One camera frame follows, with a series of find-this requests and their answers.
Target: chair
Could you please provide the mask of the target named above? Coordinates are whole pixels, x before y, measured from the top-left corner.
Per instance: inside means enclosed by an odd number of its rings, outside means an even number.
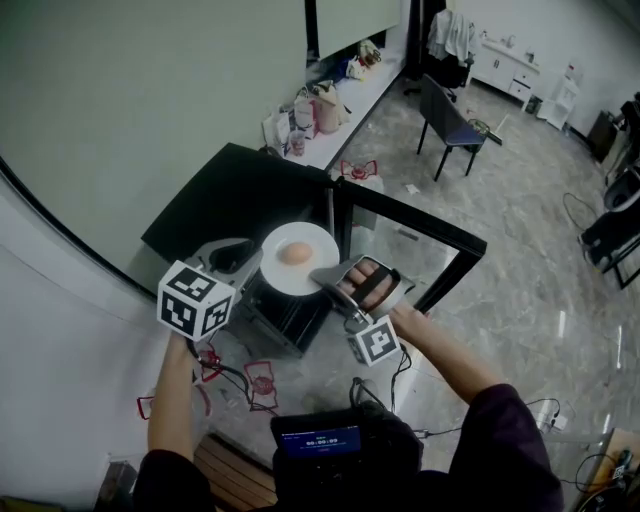
[[[420,137],[420,144],[418,145],[418,152],[422,149],[422,143],[424,142],[424,136],[427,133],[429,124],[433,126],[433,129],[438,134],[438,137],[447,145],[447,149],[444,152],[440,167],[434,181],[438,181],[444,163],[449,156],[449,153],[453,151],[456,146],[472,146],[471,160],[467,167],[465,176],[469,176],[473,161],[482,147],[485,138],[482,135],[476,133],[476,131],[467,123],[467,121],[460,115],[460,112],[456,109],[455,105],[449,100],[446,92],[440,87],[433,78],[429,75],[422,77],[422,97],[420,99],[420,113],[424,117],[424,128],[422,129],[422,136]]]
[[[467,85],[471,66],[474,63],[473,57],[471,57],[471,54],[469,55],[470,57],[465,61],[466,67],[460,66],[458,64],[458,58],[454,55],[449,55],[444,60],[438,60],[431,55],[424,57],[424,72],[448,91],[447,96],[449,96],[453,103],[458,101],[458,96],[451,89],[457,89],[458,87],[465,87]],[[405,96],[409,96],[411,93],[419,92],[420,88],[416,87],[405,90],[404,94]]]

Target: white wall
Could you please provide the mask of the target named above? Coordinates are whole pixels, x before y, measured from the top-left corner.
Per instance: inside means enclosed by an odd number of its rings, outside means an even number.
[[[300,0],[5,0],[0,154],[154,289],[166,266],[140,236],[225,143],[264,144],[260,121],[303,85],[305,58]]]
[[[4,180],[0,218],[0,495],[88,509],[110,457],[146,452],[168,333]]]
[[[400,0],[400,18],[397,25],[387,30],[385,47],[401,55],[403,63],[407,57],[407,39],[409,37],[409,17],[411,0]]]
[[[551,93],[570,59],[584,66],[569,124],[587,135],[600,110],[619,113],[640,90],[640,35],[598,0],[456,0],[456,8],[493,39],[514,34],[542,67],[536,95]]]
[[[400,22],[401,0],[316,0],[320,58]]]

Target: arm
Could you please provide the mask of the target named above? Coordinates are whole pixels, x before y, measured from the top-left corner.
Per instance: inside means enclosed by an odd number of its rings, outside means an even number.
[[[191,374],[193,357],[184,338],[171,333],[149,420],[151,450],[167,450],[193,461]]]
[[[437,327],[406,301],[390,314],[401,338],[436,367],[451,389],[468,404],[485,389],[504,382],[468,347]]]
[[[149,419],[149,453],[133,492],[136,511],[215,511],[209,482],[193,464],[191,372],[184,338],[171,333]]]
[[[352,269],[340,287],[352,294],[354,284],[360,285],[378,268],[373,261],[362,261]],[[373,309],[383,300],[391,285],[387,277],[365,299],[364,306]],[[436,327],[427,317],[402,300],[390,313],[391,321],[401,338],[411,343],[437,368],[462,400],[471,403],[474,397],[496,384],[504,382],[469,348]]]
[[[359,263],[341,288],[353,293],[353,283],[362,283],[376,267],[373,262]],[[390,278],[383,281],[367,297],[365,308],[386,297],[390,282]],[[535,420],[516,390],[406,301],[389,316],[397,333],[420,350],[470,405],[449,470],[453,481],[466,490],[456,498],[466,503],[464,508],[473,508],[476,496],[499,483],[501,492],[492,503],[495,510],[562,510],[560,482],[551,472]]]

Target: gray tile floor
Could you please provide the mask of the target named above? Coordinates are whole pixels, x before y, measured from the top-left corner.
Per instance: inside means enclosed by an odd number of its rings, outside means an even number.
[[[487,141],[466,178],[469,153],[454,150],[436,183],[432,177],[444,145],[430,130],[416,155],[423,119],[419,98],[405,97],[405,87],[401,80],[392,88],[342,157],[361,164],[376,159],[387,195],[488,242],[486,256],[434,309],[435,321],[492,363],[526,401],[557,398],[569,421],[567,432],[601,433],[605,423],[608,429],[639,430],[638,289],[620,291],[613,274],[603,276],[583,260],[578,229],[562,203],[563,193],[572,192],[598,212],[603,209],[603,174],[586,148],[521,113],[509,99],[472,84],[460,94],[459,110],[494,128],[509,114],[500,132],[505,143]],[[410,194],[409,184],[420,193]],[[588,226],[593,214],[567,201],[575,220]],[[424,290],[455,253],[434,241],[412,242],[395,228],[378,219],[375,234],[359,236],[354,245],[393,263]],[[216,343],[228,362],[250,359],[234,343]],[[415,351],[412,356],[412,370],[397,383],[398,415],[415,428],[459,426],[466,406],[428,361]],[[296,414],[313,408],[312,397],[346,406],[356,375],[375,380],[388,403],[397,358],[370,369],[358,365],[341,320],[332,316],[302,360],[274,359],[272,365],[280,411]],[[269,463],[275,446],[268,416],[246,412],[233,388],[216,381],[210,385],[210,428]],[[431,438],[423,466],[447,470],[457,440],[456,434]],[[572,480],[586,446],[548,448],[558,476]],[[588,468],[581,478],[587,475]],[[571,503],[572,486],[565,491]]]

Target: fiducial marker cube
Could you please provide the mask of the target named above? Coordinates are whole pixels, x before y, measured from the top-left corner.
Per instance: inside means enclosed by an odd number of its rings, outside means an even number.
[[[158,320],[198,341],[229,322],[236,290],[176,261],[158,285]]]
[[[389,316],[349,337],[349,345],[356,359],[373,366],[400,350],[400,342]]]

